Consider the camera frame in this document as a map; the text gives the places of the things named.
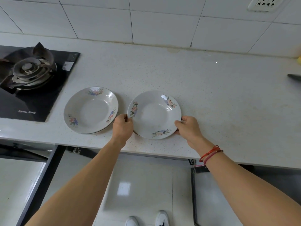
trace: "red bracelet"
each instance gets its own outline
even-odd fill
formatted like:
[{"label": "red bracelet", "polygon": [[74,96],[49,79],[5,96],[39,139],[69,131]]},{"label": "red bracelet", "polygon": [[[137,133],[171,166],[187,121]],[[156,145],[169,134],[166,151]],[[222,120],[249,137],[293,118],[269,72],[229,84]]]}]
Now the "red bracelet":
[{"label": "red bracelet", "polygon": [[207,152],[205,155],[203,155],[203,156],[200,158],[200,162],[203,162],[202,158],[204,158],[205,156],[210,155],[212,152],[215,152],[216,150],[220,150],[220,148],[219,148],[218,145],[215,145],[209,152]]},{"label": "red bracelet", "polygon": [[219,152],[224,152],[223,150],[219,149],[213,153],[211,153],[211,155],[209,155],[205,160],[204,160],[204,165],[206,165],[206,162],[208,161],[208,159],[210,159],[212,156],[214,156],[216,153],[219,153]]}]

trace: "person's right arm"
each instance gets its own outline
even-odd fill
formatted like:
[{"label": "person's right arm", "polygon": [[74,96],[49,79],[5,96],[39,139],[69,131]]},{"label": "person's right arm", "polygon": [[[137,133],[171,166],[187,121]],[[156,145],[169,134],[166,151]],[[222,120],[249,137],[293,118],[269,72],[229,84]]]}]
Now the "person's right arm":
[{"label": "person's right arm", "polygon": [[[201,134],[194,117],[175,121],[180,134],[200,156],[214,144]],[[217,181],[231,208],[244,226],[300,226],[301,206],[286,194],[243,169],[223,152],[208,159],[206,167]]]}]

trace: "white power socket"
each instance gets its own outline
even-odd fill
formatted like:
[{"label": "white power socket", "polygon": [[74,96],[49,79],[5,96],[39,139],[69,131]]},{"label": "white power socket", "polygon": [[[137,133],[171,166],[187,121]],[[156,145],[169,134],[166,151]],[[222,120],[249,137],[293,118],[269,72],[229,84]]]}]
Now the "white power socket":
[{"label": "white power socket", "polygon": [[252,0],[248,6],[250,11],[271,12],[277,9],[284,0]]}]

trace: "white plate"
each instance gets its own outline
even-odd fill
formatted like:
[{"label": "white plate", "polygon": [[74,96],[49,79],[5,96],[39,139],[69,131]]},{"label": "white plate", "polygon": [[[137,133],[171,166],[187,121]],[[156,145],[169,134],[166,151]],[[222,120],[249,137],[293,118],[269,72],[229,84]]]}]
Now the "white plate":
[{"label": "white plate", "polygon": [[91,134],[109,126],[117,112],[115,94],[104,87],[89,87],[70,98],[65,106],[64,120],[73,131]]},{"label": "white plate", "polygon": [[133,99],[128,108],[128,117],[133,118],[134,132],[138,135],[159,140],[173,134],[175,120],[181,120],[178,102],[161,91],[146,91]]}]

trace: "person's left arm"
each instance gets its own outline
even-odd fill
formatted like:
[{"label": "person's left arm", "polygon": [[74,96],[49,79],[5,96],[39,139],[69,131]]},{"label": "person's left arm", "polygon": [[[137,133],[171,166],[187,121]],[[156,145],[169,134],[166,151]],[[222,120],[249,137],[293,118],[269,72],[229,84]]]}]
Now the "person's left arm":
[{"label": "person's left arm", "polygon": [[25,226],[87,226],[96,217],[120,150],[133,133],[126,114],[115,118],[111,140]]}]

